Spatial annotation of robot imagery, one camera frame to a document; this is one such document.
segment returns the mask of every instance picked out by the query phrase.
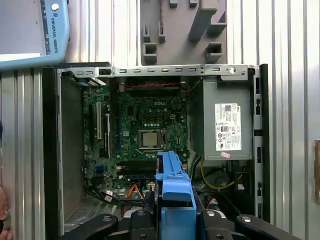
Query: barcode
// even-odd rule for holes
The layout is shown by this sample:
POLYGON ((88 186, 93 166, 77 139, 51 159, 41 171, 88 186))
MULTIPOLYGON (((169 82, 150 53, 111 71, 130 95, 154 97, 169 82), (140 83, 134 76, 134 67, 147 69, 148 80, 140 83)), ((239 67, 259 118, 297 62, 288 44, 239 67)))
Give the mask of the barcode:
POLYGON ((225 105, 224 109, 226 112, 231 112, 231 105, 225 105))
POLYGON ((106 201, 108 201, 108 202, 111 202, 111 201, 112 201, 112 197, 106 195, 105 198, 104 198, 104 200, 106 200, 106 201))

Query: pink sticker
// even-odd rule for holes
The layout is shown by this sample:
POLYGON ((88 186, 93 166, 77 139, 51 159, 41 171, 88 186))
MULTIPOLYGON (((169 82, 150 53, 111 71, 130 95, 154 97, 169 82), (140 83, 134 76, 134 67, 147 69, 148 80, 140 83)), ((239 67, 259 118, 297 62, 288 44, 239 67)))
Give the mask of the pink sticker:
POLYGON ((225 157, 226 159, 229 159, 230 156, 231 156, 231 154, 222 151, 222 152, 221 152, 221 156, 222 156, 222 157, 225 157))

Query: blue tablet device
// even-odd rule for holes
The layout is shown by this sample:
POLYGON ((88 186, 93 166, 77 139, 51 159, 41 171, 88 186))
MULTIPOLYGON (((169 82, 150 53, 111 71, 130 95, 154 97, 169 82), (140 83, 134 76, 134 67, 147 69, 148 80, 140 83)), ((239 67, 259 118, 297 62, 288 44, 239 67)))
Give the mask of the blue tablet device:
POLYGON ((61 63, 69 41, 67 0, 2 0, 0 71, 61 63))

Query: power supply label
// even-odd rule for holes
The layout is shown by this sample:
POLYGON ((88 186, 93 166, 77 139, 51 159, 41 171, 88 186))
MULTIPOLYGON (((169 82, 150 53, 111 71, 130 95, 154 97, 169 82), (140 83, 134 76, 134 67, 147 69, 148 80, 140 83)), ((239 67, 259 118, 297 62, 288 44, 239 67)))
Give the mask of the power supply label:
POLYGON ((241 108, 237 103, 214 105, 215 149, 217 151, 241 150, 241 108))

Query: screw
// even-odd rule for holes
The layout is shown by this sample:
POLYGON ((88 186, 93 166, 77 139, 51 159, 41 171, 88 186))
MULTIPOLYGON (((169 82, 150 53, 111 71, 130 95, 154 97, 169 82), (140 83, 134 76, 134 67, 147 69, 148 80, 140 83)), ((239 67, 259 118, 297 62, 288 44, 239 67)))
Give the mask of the screw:
POLYGON ((103 219, 102 219, 102 221, 103 222, 109 222, 109 221, 111 221, 112 219, 111 219, 111 217, 109 217, 109 216, 105 216, 103 219))
POLYGON ((234 74, 236 72, 236 68, 235 67, 230 67, 230 73, 234 74))
POLYGON ((210 217, 216 215, 214 211, 207 211, 206 214, 208 214, 210 217))
POLYGON ((251 218, 248 217, 248 216, 243 216, 243 217, 241 217, 241 220, 242 220, 242 221, 245 221, 246 223, 250 223, 250 222, 252 221, 251 218))
POLYGON ((59 9, 59 4, 58 3, 53 3, 51 5, 51 9, 52 9, 52 11, 57 11, 59 9))

